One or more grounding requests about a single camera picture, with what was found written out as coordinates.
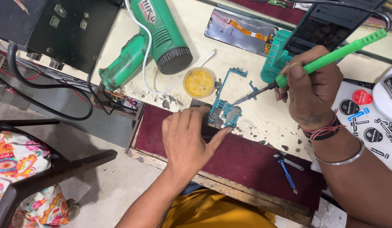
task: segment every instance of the orange flex cable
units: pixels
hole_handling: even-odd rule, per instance
[[[244,33],[245,35],[252,36],[252,37],[255,37],[255,38],[263,40],[263,41],[267,41],[268,40],[268,37],[265,37],[265,36],[263,36],[260,33],[250,32],[250,31],[244,29],[244,27],[242,27],[239,23],[235,22],[232,19],[228,19],[227,23],[232,24],[235,28],[237,28],[240,32]]]

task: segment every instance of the knob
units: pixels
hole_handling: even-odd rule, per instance
[[[37,61],[40,61],[40,59],[42,57],[41,54],[34,53],[34,52],[27,53],[26,56],[29,57],[30,59],[34,59],[34,60],[37,60]]]
[[[61,71],[62,68],[64,67],[64,65],[65,64],[63,64],[61,62],[58,62],[57,60],[51,59],[50,67],[52,67],[54,69],[57,69],[57,70]]]

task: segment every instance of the white device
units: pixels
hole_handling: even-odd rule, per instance
[[[392,78],[392,68],[375,85],[372,95],[376,109],[392,122],[392,89],[386,84],[389,78]]]

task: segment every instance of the white table surface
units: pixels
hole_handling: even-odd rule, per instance
[[[210,59],[204,67],[212,70],[216,79],[224,80],[229,68],[238,67],[248,71],[246,78],[240,75],[230,73],[220,98],[232,103],[237,99],[252,92],[249,82],[253,81],[253,85],[258,89],[263,88],[267,84],[260,79],[260,71],[265,62],[265,57],[245,51],[231,45],[209,39],[204,36],[206,25],[210,15],[214,9],[213,6],[201,3],[195,0],[166,0],[171,13],[186,40],[192,54],[193,62],[182,72],[175,75],[163,75],[158,71],[155,61],[149,58],[149,63],[145,68],[146,80],[150,88],[157,91],[163,91],[171,87],[180,80],[184,74],[194,68],[209,55],[209,52],[215,48],[218,49],[217,54]],[[217,2],[232,4],[224,0],[216,0]],[[121,9],[118,12],[114,26],[109,33],[108,39],[98,57],[96,69],[105,68],[114,59],[120,55],[120,49],[126,42],[139,32],[138,25],[134,23],[127,10]],[[26,54],[19,52],[23,58]],[[42,65],[49,63],[49,58],[43,56],[40,62]],[[348,55],[343,59],[339,67],[346,78],[376,82],[384,72],[387,72],[391,65],[384,62],[371,59],[362,55]],[[92,83],[99,84],[100,77],[97,70],[92,76]],[[65,66],[64,73],[74,77],[86,80],[87,75],[81,71]],[[131,79],[123,85],[128,96],[141,100],[143,102],[162,107],[164,100],[170,102],[170,111],[179,111],[189,107],[191,97],[183,90],[182,84],[163,95],[155,95],[147,91],[143,84],[141,71],[138,70]],[[245,101],[239,106],[242,109],[242,116],[238,119],[237,127],[233,131],[234,134],[241,135],[253,141],[265,140],[276,149],[293,154],[295,156],[310,160],[307,151],[312,151],[312,147],[308,143],[308,139],[301,130],[297,129],[297,123],[289,116],[289,103],[276,102],[273,91],[267,91],[257,96],[258,100],[253,99]],[[213,104],[215,93],[202,101]]]

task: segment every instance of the black machine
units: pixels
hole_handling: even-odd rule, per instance
[[[0,39],[13,41],[32,59],[49,56],[90,73],[122,0],[0,1]]]

